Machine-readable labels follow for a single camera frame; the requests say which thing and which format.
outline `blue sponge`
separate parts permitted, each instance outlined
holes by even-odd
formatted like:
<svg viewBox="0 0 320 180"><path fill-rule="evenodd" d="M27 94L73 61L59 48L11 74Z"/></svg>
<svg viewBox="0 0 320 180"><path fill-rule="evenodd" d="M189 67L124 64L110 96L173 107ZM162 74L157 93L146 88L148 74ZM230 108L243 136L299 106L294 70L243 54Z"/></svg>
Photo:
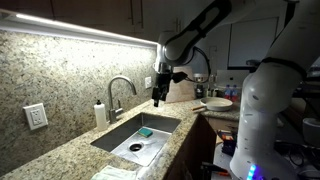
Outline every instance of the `blue sponge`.
<svg viewBox="0 0 320 180"><path fill-rule="evenodd" d="M141 129L138 131L138 134L140 134L140 135L143 136L143 137L148 138L148 137L150 137L150 136L153 134L153 132L152 132L151 130L147 129L147 128L141 128Z"/></svg>

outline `sink drain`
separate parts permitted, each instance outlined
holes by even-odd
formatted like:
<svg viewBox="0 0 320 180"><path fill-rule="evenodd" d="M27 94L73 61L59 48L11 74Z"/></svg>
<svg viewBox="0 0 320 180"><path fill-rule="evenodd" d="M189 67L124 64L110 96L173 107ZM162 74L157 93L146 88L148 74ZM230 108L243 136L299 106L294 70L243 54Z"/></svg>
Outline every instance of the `sink drain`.
<svg viewBox="0 0 320 180"><path fill-rule="evenodd" d="M140 149L142 149L142 144L140 143L137 143L137 144L132 144L130 147L129 147L130 151L139 151Z"/></svg>

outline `wall outlet cover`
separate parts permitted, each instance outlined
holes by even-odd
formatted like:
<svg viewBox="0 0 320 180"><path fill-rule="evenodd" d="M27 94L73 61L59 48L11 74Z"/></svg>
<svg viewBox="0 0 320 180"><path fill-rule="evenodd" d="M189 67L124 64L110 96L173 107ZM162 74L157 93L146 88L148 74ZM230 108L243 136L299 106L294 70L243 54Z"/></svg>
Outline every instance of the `wall outlet cover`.
<svg viewBox="0 0 320 180"><path fill-rule="evenodd" d="M26 113L30 130L35 130L48 125L43 103L26 106L23 107L23 109Z"/></svg>
<svg viewBox="0 0 320 180"><path fill-rule="evenodd" d="M146 87L146 89L151 88L151 86L152 86L152 81L151 81L151 77L150 77L150 76L149 76L149 77L146 77L146 78L144 79L144 82L145 82L145 87Z"/></svg>

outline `kitchen sink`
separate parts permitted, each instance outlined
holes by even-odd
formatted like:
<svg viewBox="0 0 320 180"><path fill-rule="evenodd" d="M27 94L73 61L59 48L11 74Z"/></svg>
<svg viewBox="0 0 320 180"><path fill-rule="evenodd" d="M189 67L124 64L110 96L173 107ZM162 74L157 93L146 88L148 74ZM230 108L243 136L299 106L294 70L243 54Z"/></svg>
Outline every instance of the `kitchen sink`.
<svg viewBox="0 0 320 180"><path fill-rule="evenodd" d="M179 123L180 120L175 118L140 113L91 145L142 166L149 166ZM141 128L149 129L153 134L148 138L143 137L137 133Z"/></svg>

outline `chrome faucet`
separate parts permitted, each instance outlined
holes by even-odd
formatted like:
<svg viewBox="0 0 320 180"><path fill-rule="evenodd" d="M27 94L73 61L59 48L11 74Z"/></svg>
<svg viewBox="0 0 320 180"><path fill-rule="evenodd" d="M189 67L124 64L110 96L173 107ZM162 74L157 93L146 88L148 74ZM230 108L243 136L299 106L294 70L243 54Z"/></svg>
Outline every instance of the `chrome faucet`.
<svg viewBox="0 0 320 180"><path fill-rule="evenodd" d="M131 87L133 95L137 94L136 87L134 86L133 82L128 77L118 75L118 76L115 76L111 79L111 81L108 84L108 97L109 97L109 106L110 106L110 110L109 110L110 123L115 123L117 121L117 116L123 112L123 109L121 108L120 100L118 100L119 109L113 108L111 86L112 86L112 83L117 79L123 79L123 80L127 81Z"/></svg>

